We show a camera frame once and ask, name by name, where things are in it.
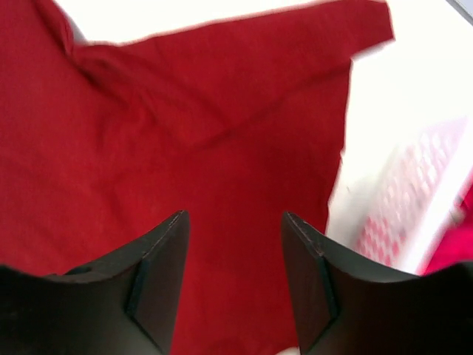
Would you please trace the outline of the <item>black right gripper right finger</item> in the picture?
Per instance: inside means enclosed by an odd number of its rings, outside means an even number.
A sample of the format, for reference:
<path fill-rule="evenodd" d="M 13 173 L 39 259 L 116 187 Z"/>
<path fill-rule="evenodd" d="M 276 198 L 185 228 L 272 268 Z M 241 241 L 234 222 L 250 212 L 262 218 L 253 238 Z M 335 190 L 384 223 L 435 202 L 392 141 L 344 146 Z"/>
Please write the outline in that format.
<path fill-rule="evenodd" d="M 293 213 L 282 248 L 303 354 L 470 354 L 472 264 L 419 277 L 325 237 Z"/>

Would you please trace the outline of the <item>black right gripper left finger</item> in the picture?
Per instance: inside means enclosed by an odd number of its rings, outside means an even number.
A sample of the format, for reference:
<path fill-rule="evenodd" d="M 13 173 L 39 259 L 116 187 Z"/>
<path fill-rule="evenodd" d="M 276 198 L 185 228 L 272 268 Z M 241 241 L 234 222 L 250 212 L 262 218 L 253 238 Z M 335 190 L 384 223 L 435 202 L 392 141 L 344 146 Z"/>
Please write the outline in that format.
<path fill-rule="evenodd" d="M 1 267 L 3 354 L 168 354 L 189 239 L 179 211 L 66 274 Z"/>

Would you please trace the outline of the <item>dark red t shirt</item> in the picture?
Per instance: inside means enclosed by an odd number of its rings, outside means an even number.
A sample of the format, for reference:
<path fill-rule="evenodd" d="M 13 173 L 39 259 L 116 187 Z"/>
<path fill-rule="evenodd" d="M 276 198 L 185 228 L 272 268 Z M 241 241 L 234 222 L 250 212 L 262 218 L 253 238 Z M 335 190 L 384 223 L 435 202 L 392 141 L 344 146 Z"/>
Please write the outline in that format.
<path fill-rule="evenodd" d="M 385 1 L 323 1 L 92 45 L 3 1 L 1 261 L 66 271 L 185 209 L 173 353 L 294 347 L 280 219 L 325 228 L 352 59 L 392 37 Z"/>

